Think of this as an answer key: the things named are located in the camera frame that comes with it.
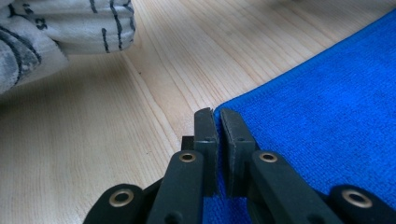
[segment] patterned fabric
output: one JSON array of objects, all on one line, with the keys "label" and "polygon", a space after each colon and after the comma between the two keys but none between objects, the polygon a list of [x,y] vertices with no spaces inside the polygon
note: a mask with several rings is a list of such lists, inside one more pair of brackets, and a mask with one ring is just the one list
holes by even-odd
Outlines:
[{"label": "patterned fabric", "polygon": [[69,54],[110,53],[134,41],[130,0],[0,3],[0,93],[51,75]]}]

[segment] blue towel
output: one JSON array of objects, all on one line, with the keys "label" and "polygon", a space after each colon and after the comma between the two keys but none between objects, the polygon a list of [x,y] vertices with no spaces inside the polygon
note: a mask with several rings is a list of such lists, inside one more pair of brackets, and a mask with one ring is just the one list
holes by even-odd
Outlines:
[{"label": "blue towel", "polygon": [[[259,88],[220,105],[313,188],[367,189],[396,209],[396,10]],[[205,198],[204,223],[250,223],[246,199]]]}]

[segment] black marking on fabric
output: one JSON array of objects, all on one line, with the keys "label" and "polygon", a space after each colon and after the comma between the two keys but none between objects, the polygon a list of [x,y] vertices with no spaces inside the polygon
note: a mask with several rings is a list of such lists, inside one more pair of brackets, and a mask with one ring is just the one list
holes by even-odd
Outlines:
[{"label": "black marking on fabric", "polygon": [[2,40],[4,43],[6,43],[9,48],[12,50],[12,53],[14,54],[15,60],[17,61],[17,66],[18,66],[18,76],[17,76],[17,80],[15,80],[14,82],[14,86],[18,84],[18,82],[21,79],[21,72],[22,72],[22,61],[21,61],[21,55],[20,53],[17,51],[17,49],[15,49],[15,47],[12,45],[12,43],[10,43],[7,40],[7,37],[4,36],[4,34],[2,34],[2,32],[0,32],[0,40]]},{"label": "black marking on fabric", "polygon": [[12,6],[11,4],[8,5],[9,8],[9,18],[11,18],[12,16],[17,15],[17,13],[15,13],[15,8],[14,6]]},{"label": "black marking on fabric", "polygon": [[128,0],[128,2],[125,3],[123,6],[124,6],[126,9],[128,9],[128,11],[134,13],[134,9],[133,9],[132,7],[130,7],[130,5],[131,5],[131,0]]},{"label": "black marking on fabric", "polygon": [[25,10],[25,13],[26,13],[27,15],[35,14],[35,13],[33,12],[33,10],[30,9],[30,5],[29,5],[29,4],[23,4],[22,6],[23,6],[23,9]]},{"label": "black marking on fabric", "polygon": [[95,7],[95,0],[90,0],[91,3],[91,9],[93,13],[98,13],[98,11],[96,11],[96,7]]},{"label": "black marking on fabric", "polygon": [[106,40],[106,32],[107,32],[107,30],[105,28],[102,28],[102,37],[103,37],[103,42],[105,43],[105,50],[106,50],[106,53],[109,53],[110,51],[108,50],[108,44],[107,44],[107,40]]},{"label": "black marking on fabric", "polygon": [[116,21],[117,24],[117,36],[119,37],[119,50],[122,50],[122,41],[121,41],[122,26],[119,20],[119,15],[117,14],[116,9],[114,8],[114,0],[110,0],[110,8],[111,11],[113,12],[114,20]]},{"label": "black marking on fabric", "polygon": [[8,16],[9,18],[11,18],[13,16],[20,16],[20,17],[24,17],[26,20],[28,20],[24,15],[18,14],[15,11],[15,8],[14,8],[14,6],[12,6],[12,4],[9,4],[8,8],[9,8],[9,16]]},{"label": "black marking on fabric", "polygon": [[131,18],[129,25],[131,26],[131,29],[135,32],[136,28],[134,27],[134,18]]},{"label": "black marking on fabric", "polygon": [[44,18],[37,18],[35,19],[35,26],[37,27],[37,29],[39,30],[44,30],[44,29],[48,29],[49,27],[46,24],[46,19]]},{"label": "black marking on fabric", "polygon": [[3,26],[0,26],[0,31],[6,32],[9,35],[12,35],[14,38],[18,39],[19,41],[21,41],[21,43],[24,46],[26,46],[26,48],[28,48],[30,51],[33,52],[33,54],[37,57],[38,62],[41,63],[41,55],[39,53],[37,53],[37,51],[33,47],[32,43],[28,39],[23,38],[22,36],[9,31],[8,29],[4,28]]}]

